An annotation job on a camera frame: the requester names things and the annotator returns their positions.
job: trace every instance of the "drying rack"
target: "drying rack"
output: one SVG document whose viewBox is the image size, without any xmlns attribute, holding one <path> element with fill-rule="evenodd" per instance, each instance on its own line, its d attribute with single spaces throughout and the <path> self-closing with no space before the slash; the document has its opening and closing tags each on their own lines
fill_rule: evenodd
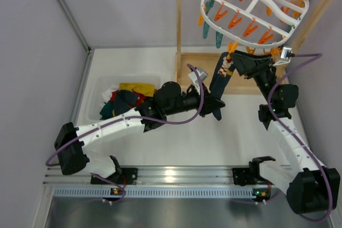
<svg viewBox="0 0 342 228">
<path fill-rule="evenodd" d="M 306 15 L 304 21 L 302 22 L 303 25 L 298 29 L 292 41 L 293 43 L 291 47 L 294 53 L 299 50 L 332 1 L 333 0 L 319 0 L 312 12 L 309 15 Z M 209 78 L 211 78 L 214 73 L 214 69 L 220 54 L 182 52 L 182 0 L 176 0 L 176 11 L 177 52 L 175 58 L 175 81 L 181 85 L 182 89 L 186 89 L 187 85 L 190 83 L 188 78 L 189 69 L 187 68 L 186 64 L 191 63 L 194 66 L 202 67 L 209 73 L 209 77 L 205 82 L 206 86 L 208 87 L 211 82 L 211 79 Z M 284 75 L 285 68 L 286 65 L 277 67 L 278 77 Z M 237 73 L 234 73 L 229 81 L 229 87 L 226 87 L 224 93 L 258 95 L 260 94 L 260 90 L 253 80 L 245 80 Z"/>
</svg>

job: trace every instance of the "plastic bin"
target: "plastic bin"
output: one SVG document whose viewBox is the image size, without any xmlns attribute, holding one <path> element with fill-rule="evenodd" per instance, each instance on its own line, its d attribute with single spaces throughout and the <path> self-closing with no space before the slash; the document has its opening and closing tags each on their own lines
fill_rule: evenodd
<svg viewBox="0 0 342 228">
<path fill-rule="evenodd" d="M 148 83 L 153 84 L 156 89 L 161 87 L 161 79 L 157 75 L 113 75 L 99 77 L 95 80 L 88 95 L 84 117 L 88 123 L 98 122 L 101 118 L 100 111 L 104 106 L 102 92 L 111 85 L 120 83 Z"/>
</svg>

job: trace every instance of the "gray wall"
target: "gray wall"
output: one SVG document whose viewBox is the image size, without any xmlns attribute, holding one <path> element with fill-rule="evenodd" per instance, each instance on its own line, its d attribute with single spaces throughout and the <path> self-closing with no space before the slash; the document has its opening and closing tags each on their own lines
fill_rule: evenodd
<svg viewBox="0 0 342 228">
<path fill-rule="evenodd" d="M 299 86 L 299 106 L 316 155 L 342 174 L 341 81 L 342 0 L 334 0 L 309 35 L 300 53 L 322 52 L 323 57 L 291 76 Z M 294 67 L 301 60 L 294 60 Z"/>
<path fill-rule="evenodd" d="M 240 4 L 238 0 L 229 0 Z M 161 46 L 176 44 L 176 0 L 66 0 L 87 42 L 91 46 Z M 215 16 L 219 5 L 211 10 Z M 202 27 L 197 25 L 200 0 L 182 2 L 182 41 L 185 45 L 215 45 L 214 30 L 202 39 Z M 258 9 L 266 16 L 266 7 Z M 234 15 L 229 12 L 225 19 Z M 278 26 L 284 26 L 274 15 Z M 246 28 L 249 21 L 243 20 Z M 262 31 L 252 34 L 257 41 Z"/>
<path fill-rule="evenodd" d="M 85 51 L 56 0 L 0 0 L 0 227 L 28 227 Z"/>
</svg>

